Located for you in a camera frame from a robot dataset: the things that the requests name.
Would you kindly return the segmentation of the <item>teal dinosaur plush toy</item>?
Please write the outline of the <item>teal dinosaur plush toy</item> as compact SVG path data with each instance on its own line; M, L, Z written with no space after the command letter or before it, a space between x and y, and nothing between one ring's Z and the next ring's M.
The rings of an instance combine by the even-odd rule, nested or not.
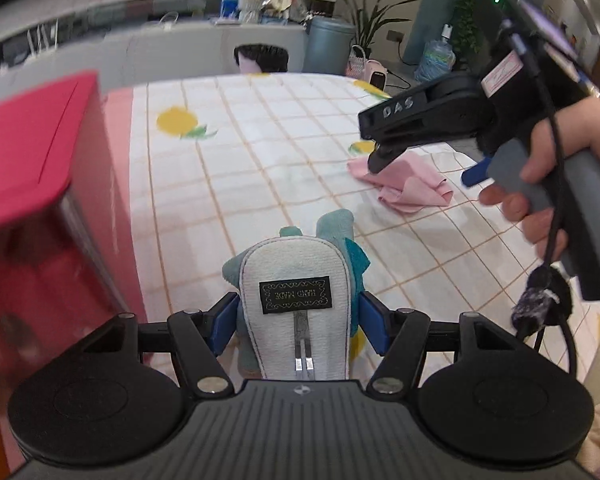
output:
M350 273L350 281L352 287L352 306L351 306L351 331L350 331L350 365L356 356L358 349L358 295L364 292L364 280L363 276L368 267L370 266L370 259L366 256L366 253L362 247L354 239L353 229L354 217L350 210L338 209L323 214L316 222L315 232L312 235L303 234L298 226L285 226L280 229L276 237L290 237L290 236L310 236L317 237L321 240L327 240L329 243L334 244L343 257L346 259L346 263ZM246 252L253 246L241 252L234 258L231 258L222 267L222 275L228 284L235 287L238 291L239 306L237 310L237 340L238 340L238 370L243 378L246 379L264 379L260 374L260 368L258 367L258 361L253 353L251 347L249 335L246 329L245 319L242 315L242 300L239 295L239 268L242 263L242 258L245 257Z

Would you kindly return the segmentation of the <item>pink bin with black bag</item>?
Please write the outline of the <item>pink bin with black bag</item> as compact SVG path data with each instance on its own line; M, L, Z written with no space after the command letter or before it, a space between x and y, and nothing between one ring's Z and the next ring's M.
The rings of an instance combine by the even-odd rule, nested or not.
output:
M241 74L287 73L289 54L270 44L242 44L234 47L234 60Z

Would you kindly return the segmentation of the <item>trailing green ivy plant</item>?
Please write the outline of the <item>trailing green ivy plant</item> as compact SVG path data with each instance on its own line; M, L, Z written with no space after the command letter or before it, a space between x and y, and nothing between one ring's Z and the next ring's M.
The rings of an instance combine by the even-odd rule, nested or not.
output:
M451 0L453 3L451 44L458 58L469 60L479 51L479 29L474 19L477 0Z

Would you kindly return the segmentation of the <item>white wifi router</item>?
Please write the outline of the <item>white wifi router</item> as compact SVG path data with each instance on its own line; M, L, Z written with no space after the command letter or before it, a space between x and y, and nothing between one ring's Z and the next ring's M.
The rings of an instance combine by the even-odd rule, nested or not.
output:
M35 61L40 56L51 54L58 48L58 24L41 24L27 30L29 53L24 58L26 64Z

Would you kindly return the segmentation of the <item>pink cloth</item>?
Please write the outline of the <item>pink cloth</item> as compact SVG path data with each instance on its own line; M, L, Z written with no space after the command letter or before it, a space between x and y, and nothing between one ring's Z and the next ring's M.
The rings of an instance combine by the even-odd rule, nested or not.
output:
M379 174L367 168L367 157L347 162L349 174L378 189L378 200L402 214L449 206L453 190L445 177L422 156L405 152Z

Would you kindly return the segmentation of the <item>blue water jug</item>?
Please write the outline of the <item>blue water jug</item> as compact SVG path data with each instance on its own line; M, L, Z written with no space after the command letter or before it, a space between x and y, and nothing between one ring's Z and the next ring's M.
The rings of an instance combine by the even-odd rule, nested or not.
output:
M414 78L418 82L432 81L448 74L455 64L455 53L450 44L453 27L445 24L439 39L426 43L422 57L415 70Z

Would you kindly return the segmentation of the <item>grey green metal bin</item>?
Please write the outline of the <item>grey green metal bin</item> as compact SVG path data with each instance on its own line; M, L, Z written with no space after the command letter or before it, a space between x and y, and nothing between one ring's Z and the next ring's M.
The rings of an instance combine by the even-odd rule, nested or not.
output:
M343 75L346 71L355 27L338 18L314 16L306 23L305 73Z

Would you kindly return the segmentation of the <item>red Wonderlab box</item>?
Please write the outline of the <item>red Wonderlab box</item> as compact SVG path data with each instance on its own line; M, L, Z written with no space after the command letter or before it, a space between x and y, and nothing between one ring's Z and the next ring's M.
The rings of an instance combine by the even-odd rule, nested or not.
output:
M105 96L84 70L0 103L0 479L18 463L10 390L114 315L134 313L112 273Z

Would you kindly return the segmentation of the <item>pink space heater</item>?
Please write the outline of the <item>pink space heater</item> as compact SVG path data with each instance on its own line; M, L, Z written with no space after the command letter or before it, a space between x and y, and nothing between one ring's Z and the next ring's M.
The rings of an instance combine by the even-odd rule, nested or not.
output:
M388 70L376 60L367 60L365 63L365 80L373 87L384 91L387 84Z

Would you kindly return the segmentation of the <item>pink poster sheet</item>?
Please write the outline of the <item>pink poster sheet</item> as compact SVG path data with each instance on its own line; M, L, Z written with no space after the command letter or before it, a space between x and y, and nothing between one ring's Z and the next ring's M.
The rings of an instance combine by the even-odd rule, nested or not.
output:
M146 318L135 261L130 211L130 142L133 89L110 91L102 99L112 177L117 195L111 204L116 214L114 228L114 281L129 309L143 320Z

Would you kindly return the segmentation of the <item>lemon pattern checked tablecloth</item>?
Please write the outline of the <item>lemon pattern checked tablecloth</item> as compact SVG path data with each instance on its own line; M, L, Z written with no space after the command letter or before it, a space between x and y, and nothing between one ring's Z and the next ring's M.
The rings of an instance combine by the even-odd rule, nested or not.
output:
M462 185L474 159L446 144L420 157L452 188L445 206L402 214L347 170L358 113L376 96L336 76L223 76L132 91L130 209L147 317L204 310L227 291L223 263L283 226L313 234L346 208L370 258L366 288L439 321L475 310L509 326L535 267L519 226Z

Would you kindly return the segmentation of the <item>tall green potted plant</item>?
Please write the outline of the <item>tall green potted plant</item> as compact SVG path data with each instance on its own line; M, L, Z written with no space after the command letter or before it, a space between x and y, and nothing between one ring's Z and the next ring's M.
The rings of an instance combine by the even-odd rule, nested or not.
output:
M367 0L341 0L346 7L344 17L354 27L354 44L360 47L369 58L372 54L376 34L391 24L408 23L409 18L388 18L387 14L399 6L406 6L417 0L400 0L385 3L385 0L375 0L369 4Z

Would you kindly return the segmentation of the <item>white TV console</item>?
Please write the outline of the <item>white TV console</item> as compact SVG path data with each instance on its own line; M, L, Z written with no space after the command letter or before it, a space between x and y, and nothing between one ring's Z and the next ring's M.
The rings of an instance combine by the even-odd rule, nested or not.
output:
M289 54L288 70L300 72L308 35L301 25L152 25L77 41L0 72L0 102L58 78L94 70L104 91L238 72L234 49L270 44Z

